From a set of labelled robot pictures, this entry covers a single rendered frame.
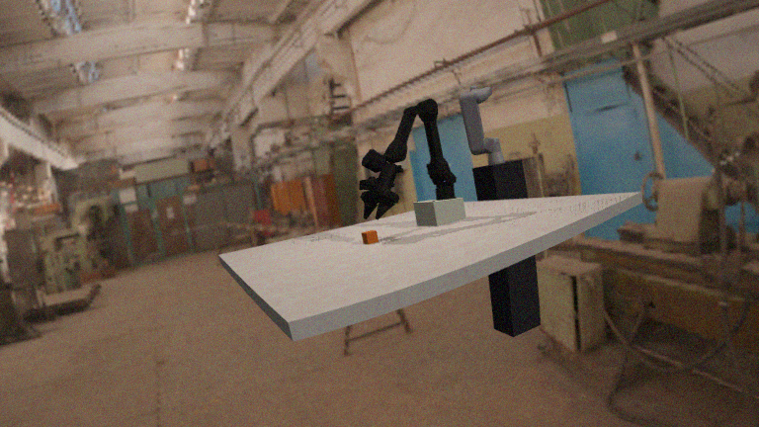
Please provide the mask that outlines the orange block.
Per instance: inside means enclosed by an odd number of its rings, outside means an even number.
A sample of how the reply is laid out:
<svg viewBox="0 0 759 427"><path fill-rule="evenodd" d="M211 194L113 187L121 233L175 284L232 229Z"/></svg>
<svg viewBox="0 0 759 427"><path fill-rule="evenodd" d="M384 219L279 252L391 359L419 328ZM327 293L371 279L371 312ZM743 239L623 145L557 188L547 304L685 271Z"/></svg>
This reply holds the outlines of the orange block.
<svg viewBox="0 0 759 427"><path fill-rule="evenodd" d="M367 231L362 233L363 242L365 244L378 243L378 235L376 231Z"/></svg>

